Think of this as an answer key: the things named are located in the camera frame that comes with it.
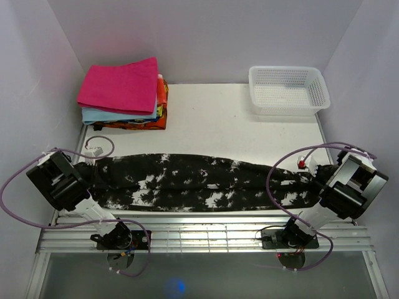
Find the black white patterned trousers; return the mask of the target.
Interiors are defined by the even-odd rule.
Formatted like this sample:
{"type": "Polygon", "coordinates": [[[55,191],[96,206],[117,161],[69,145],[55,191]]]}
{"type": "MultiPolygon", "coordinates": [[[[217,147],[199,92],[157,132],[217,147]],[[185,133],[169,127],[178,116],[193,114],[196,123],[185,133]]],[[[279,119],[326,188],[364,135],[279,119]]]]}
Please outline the black white patterned trousers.
{"type": "Polygon", "coordinates": [[[95,162],[93,199],[102,208],[148,212],[237,212],[312,207],[313,176],[227,158],[137,154],[95,162]]]}

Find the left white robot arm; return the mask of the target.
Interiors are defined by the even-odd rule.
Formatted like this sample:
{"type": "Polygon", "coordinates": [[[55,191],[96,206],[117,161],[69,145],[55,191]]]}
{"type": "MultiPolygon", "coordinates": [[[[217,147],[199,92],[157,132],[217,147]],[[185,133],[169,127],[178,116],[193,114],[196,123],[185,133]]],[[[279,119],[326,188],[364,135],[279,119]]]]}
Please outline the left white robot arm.
{"type": "Polygon", "coordinates": [[[46,154],[26,175],[53,208],[73,212],[92,223],[97,230],[90,236],[92,241],[110,250],[133,245],[131,230],[92,198],[89,183],[63,152],[46,154]]]}

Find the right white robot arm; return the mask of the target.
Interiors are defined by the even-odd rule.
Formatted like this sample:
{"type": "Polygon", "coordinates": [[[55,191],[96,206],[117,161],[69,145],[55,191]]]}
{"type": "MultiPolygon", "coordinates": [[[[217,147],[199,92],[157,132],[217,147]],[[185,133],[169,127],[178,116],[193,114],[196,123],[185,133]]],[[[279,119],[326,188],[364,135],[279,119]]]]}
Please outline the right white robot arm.
{"type": "Polygon", "coordinates": [[[320,183],[319,201],[310,209],[291,217],[280,234],[288,247],[307,247],[316,231],[338,219],[358,219],[388,182],[366,152],[352,148],[338,155],[338,168],[326,183],[320,183]]]}

